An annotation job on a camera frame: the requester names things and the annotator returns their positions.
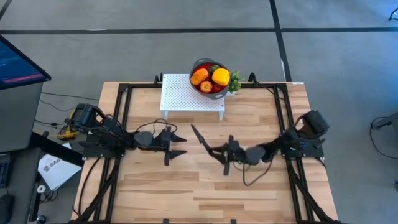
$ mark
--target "white perforated shelf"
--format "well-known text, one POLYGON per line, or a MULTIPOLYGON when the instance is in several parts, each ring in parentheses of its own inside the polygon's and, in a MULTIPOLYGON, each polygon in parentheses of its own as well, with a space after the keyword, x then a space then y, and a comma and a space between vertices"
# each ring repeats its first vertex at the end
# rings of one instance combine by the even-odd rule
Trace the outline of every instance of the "white perforated shelf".
POLYGON ((212 100, 191 86, 189 74, 164 74, 160 110, 165 119, 169 111, 217 111, 220 120, 225 111, 224 98, 212 100))

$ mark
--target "wooden table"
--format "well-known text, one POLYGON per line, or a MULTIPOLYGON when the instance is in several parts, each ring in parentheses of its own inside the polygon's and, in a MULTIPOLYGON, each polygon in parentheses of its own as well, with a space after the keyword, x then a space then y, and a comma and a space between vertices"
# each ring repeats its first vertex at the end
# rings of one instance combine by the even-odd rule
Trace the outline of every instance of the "wooden table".
MULTIPOLYGON (((104 83, 99 107, 105 114, 113 113, 118 85, 118 82, 104 83)), ((293 83, 287 86, 296 119, 310 110, 305 86, 293 83)), ((135 131, 139 125, 162 117, 160 93, 160 88, 134 89, 128 131, 135 131)), ((162 223, 164 218, 170 219, 171 223, 229 223, 231 219, 237 219, 238 223, 295 223, 282 156, 274 158, 270 171, 263 178, 246 187, 242 183, 242 173, 233 166, 229 176, 223 176, 223 166, 207 154, 190 127, 194 124, 210 146, 222 145, 229 134, 239 140, 243 148, 271 141, 280 133, 273 94, 266 89, 247 88, 225 100, 223 121, 218 121, 218 113, 169 114, 169 122, 178 126, 176 134, 187 139, 187 142, 172 144, 172 149, 188 151, 173 159, 170 166, 163 165, 164 154, 160 152, 135 150, 126 153, 121 161, 112 223, 162 223)), ((163 127, 157 124, 156 134, 163 127)), ((81 186, 94 160, 85 162, 76 209, 81 186)), ((326 214, 337 219, 325 168, 313 158, 304 158, 303 163, 311 194, 326 214)), ((257 177, 267 166, 262 163, 251 167, 247 180, 257 177)), ((102 168, 103 159, 89 176, 82 208, 86 208, 96 195, 102 168)), ((299 195, 302 216, 306 218, 303 198, 299 195)), ((108 195, 105 195, 102 218, 105 217, 107 202, 108 195)))

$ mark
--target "monitor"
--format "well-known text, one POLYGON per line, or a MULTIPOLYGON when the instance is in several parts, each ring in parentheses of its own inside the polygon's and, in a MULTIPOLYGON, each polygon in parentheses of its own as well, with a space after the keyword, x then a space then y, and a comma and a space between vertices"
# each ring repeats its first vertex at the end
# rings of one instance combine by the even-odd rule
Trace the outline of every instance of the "monitor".
POLYGON ((51 76, 0 35, 0 90, 51 80, 51 76))

